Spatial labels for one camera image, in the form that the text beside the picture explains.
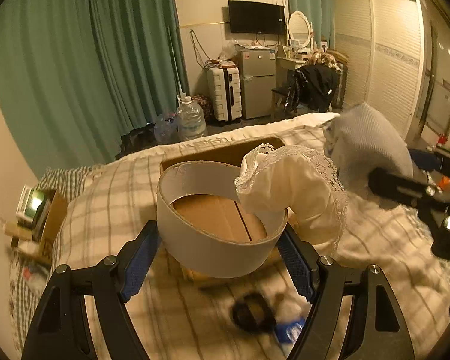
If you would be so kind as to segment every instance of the blue gripper pad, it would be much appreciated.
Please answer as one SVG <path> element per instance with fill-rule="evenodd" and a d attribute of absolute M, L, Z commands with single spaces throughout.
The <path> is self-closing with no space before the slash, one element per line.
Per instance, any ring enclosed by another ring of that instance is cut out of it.
<path fill-rule="evenodd" d="M 135 252 L 125 268 L 124 283 L 120 292 L 124 302 L 128 302 L 133 295 L 140 291 L 151 262 L 155 258 L 161 242 L 156 222 L 149 221 L 137 239 L 132 242 L 139 243 L 139 246 L 134 245 Z"/>
<path fill-rule="evenodd" d="M 296 291 L 310 303 L 315 299 L 315 290 L 312 286 L 310 269 L 300 257 L 298 250 L 284 231 L 277 243 L 278 251 L 285 262 L 286 269 L 293 280 Z"/>

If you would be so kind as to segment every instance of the blue label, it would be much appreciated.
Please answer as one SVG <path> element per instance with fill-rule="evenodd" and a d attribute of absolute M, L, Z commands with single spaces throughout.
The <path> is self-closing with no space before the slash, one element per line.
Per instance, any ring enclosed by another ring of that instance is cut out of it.
<path fill-rule="evenodd" d="M 286 323 L 283 325 L 276 325 L 275 335 L 277 336 L 280 344 L 294 344 L 298 340 L 298 336 L 302 332 L 305 326 L 305 319 L 302 318 L 299 321 L 292 323 Z"/>

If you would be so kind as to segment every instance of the white lace fabric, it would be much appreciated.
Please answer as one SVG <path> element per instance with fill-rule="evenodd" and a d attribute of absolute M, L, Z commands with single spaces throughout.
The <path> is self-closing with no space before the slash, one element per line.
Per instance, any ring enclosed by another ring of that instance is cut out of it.
<path fill-rule="evenodd" d="M 319 254 L 334 255 L 345 226 L 346 194 L 332 161 L 322 153 L 262 144 L 243 158 L 235 186 L 247 211 L 289 208 L 301 240 Z"/>

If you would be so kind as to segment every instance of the white suitcase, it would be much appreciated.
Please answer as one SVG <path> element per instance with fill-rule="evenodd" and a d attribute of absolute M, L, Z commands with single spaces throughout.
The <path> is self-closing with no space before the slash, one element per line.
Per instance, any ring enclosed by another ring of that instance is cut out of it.
<path fill-rule="evenodd" d="M 213 67 L 208 70 L 208 88 L 217 120 L 242 117 L 242 95 L 238 68 Z"/>

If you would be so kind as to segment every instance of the wall-mounted black television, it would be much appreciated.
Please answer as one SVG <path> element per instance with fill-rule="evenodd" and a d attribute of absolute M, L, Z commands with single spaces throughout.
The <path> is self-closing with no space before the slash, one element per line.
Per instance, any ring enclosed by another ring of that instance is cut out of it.
<path fill-rule="evenodd" d="M 285 33 L 285 10 L 281 5 L 229 0 L 228 10 L 231 33 Z"/>

